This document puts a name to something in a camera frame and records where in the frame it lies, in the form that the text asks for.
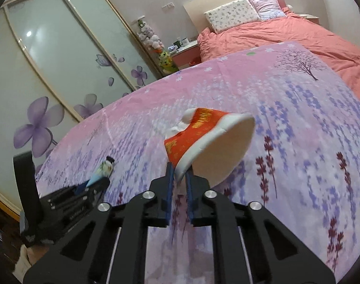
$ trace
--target white mug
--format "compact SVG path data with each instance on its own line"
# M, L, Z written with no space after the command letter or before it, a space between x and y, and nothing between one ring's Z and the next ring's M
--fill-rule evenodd
M189 45L189 40L188 39L183 39L182 41L181 41L181 43L182 43L182 47L186 47L187 45Z

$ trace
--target pillow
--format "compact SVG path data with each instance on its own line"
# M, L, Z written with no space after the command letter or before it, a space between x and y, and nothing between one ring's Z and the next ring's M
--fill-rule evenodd
M259 14L248 0L236 0L204 14L217 34L243 23L260 21Z
M261 20L285 17L278 0L249 0L258 12Z

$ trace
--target stuffed toy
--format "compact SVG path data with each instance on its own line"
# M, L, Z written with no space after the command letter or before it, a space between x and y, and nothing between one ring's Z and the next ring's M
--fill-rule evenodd
M161 53L159 61L164 73L169 75L179 71L176 65L174 65L171 56L167 52L164 51Z
M162 50L162 48L164 48L159 36L155 34L153 29L146 22L140 20L138 25L141 28L141 33L138 34L138 38L148 50L151 50L152 48L155 50Z

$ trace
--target pink duvet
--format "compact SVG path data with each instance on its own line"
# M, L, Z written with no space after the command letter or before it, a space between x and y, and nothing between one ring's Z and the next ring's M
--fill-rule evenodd
M283 41L298 41L337 72L360 99L360 49L349 41L287 12L287 17L252 22L215 34L209 28L198 36L202 61Z

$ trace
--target floral bedsheet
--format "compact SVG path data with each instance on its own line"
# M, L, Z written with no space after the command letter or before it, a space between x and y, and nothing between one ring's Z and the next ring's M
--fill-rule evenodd
M110 155L105 201L127 202L165 174L164 133L193 107L255 116L247 154L217 190L262 202L340 280L360 255L360 102L296 42L204 62L91 115L43 164L40 195L89 179ZM173 199L171 225L149 230L146 283L213 283L211 231L190 226L186 197Z

